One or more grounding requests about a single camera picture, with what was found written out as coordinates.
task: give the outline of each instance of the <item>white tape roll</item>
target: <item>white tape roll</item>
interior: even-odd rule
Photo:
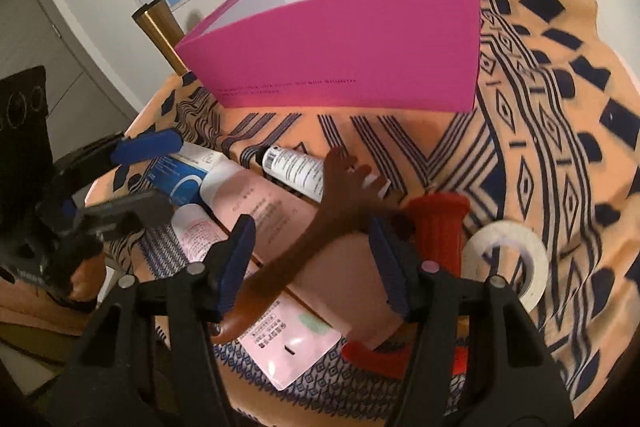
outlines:
[[[522,223],[496,221],[476,232],[465,245],[462,251],[462,277],[477,280],[482,254],[494,247],[513,247],[520,252],[526,267],[526,279],[518,297],[524,309],[530,312],[545,292],[549,275],[545,245]]]

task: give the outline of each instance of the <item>barcode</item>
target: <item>barcode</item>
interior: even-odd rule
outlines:
[[[271,151],[266,156],[266,158],[264,159],[264,163],[263,163],[262,167],[267,169],[268,171],[270,171],[271,170],[271,166],[273,165],[273,161],[274,161],[274,159],[276,159],[277,155],[278,155],[277,153]]]

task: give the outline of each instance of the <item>red object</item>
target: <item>red object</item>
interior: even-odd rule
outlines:
[[[441,192],[409,201],[404,209],[415,225],[415,246],[425,261],[435,261],[450,274],[462,271],[462,220],[469,212],[469,200],[459,194]],[[402,380],[412,346],[392,353],[377,353],[359,342],[342,348],[342,357],[354,367]],[[452,375],[466,373],[468,350],[456,347]]]
[[[462,220],[469,212],[469,200],[446,192],[429,194],[409,201],[404,212],[414,222],[420,256],[460,277]]]

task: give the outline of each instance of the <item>person's arm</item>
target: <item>person's arm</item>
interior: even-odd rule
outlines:
[[[351,170],[355,163],[353,156],[341,156],[338,149],[330,151],[324,161],[322,203],[314,220],[285,253],[244,280],[236,305],[219,324],[220,334],[211,337],[214,343],[235,340],[255,324],[322,248],[342,235],[366,229],[373,213],[397,210],[393,196],[386,200],[378,197],[386,180],[378,178],[369,187],[362,188],[371,168],[360,166]]]

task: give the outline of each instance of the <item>pink box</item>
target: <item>pink box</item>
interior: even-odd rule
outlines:
[[[469,111],[480,0],[227,0],[177,46],[225,107]]]

